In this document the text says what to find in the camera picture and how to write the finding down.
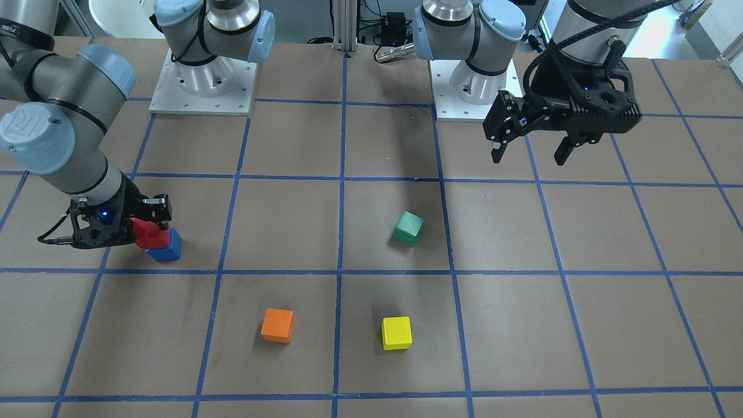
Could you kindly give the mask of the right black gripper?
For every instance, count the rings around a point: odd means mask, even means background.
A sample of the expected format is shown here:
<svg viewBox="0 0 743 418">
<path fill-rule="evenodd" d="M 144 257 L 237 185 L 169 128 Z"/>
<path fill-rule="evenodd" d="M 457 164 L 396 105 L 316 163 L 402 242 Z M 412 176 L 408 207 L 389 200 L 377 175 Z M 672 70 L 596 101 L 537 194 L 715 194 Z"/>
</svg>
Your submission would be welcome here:
<svg viewBox="0 0 743 418">
<path fill-rule="evenodd" d="M 157 223 L 160 230 L 169 230 L 172 204 L 167 194 L 149 198 L 125 175 L 112 198 L 100 204 L 88 199 L 72 200 L 69 217 L 73 234 L 67 244 L 77 249 L 108 248 L 135 242 L 133 219 Z"/>
</svg>

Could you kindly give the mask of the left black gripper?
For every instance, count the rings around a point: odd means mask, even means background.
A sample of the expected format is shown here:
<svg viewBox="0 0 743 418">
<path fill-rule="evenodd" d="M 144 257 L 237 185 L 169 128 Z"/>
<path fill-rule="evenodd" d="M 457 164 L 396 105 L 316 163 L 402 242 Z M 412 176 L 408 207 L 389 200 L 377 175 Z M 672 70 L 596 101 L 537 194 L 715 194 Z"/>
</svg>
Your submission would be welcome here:
<svg viewBox="0 0 743 418">
<path fill-rule="evenodd" d="M 586 64 L 554 55 L 538 65 L 522 97 L 500 90 L 485 117 L 492 142 L 491 159 L 499 164 L 510 141 L 532 131 L 563 131 L 554 153 L 563 166 L 572 151 L 605 133 L 623 134 L 643 117 L 632 74 L 619 56 Z"/>
</svg>

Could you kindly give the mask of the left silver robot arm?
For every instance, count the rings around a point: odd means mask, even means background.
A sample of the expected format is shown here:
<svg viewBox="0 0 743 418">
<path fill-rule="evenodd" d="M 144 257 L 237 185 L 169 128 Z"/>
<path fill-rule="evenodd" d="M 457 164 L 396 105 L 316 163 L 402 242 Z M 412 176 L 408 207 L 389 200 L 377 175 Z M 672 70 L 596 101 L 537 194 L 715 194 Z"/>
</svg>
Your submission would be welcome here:
<svg viewBox="0 0 743 418">
<path fill-rule="evenodd" d="M 412 19 L 420 59 L 453 59 L 450 85 L 462 100 L 488 105 L 483 121 L 491 158 L 533 131 L 563 131 L 554 153 L 563 165 L 579 146 L 629 132 L 643 115 L 623 56 L 656 1 L 568 1 L 546 48 L 522 75 L 522 98 L 503 87 L 507 67 L 527 31 L 510 1 L 424 1 Z"/>
</svg>

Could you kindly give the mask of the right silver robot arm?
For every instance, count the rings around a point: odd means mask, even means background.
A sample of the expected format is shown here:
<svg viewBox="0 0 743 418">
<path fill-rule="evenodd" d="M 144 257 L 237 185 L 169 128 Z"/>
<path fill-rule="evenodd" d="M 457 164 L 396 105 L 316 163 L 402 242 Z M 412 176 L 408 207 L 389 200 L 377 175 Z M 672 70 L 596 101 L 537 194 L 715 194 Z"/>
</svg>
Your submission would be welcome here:
<svg viewBox="0 0 743 418">
<path fill-rule="evenodd" d="M 174 243 L 171 204 L 148 197 L 106 158 L 100 143 L 137 80 L 127 59 L 101 45 L 69 58 L 54 52 L 56 1 L 2 2 L 2 150 L 70 199 L 71 236 L 38 240 L 77 249 Z"/>
</svg>

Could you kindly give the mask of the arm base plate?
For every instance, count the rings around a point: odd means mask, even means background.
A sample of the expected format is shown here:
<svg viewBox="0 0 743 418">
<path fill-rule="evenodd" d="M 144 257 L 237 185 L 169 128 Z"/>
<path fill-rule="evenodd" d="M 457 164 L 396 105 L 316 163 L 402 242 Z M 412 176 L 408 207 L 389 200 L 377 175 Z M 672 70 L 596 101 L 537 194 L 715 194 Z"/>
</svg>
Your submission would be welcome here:
<svg viewBox="0 0 743 418">
<path fill-rule="evenodd" d="M 504 73 L 475 73 L 462 60 L 429 61 L 436 117 L 446 122 L 483 122 L 500 90 L 520 98 L 523 91 L 510 61 Z"/>
<path fill-rule="evenodd" d="M 218 56 L 204 66 L 185 66 L 167 53 L 149 111 L 181 116 L 249 116 L 257 63 Z"/>
</svg>

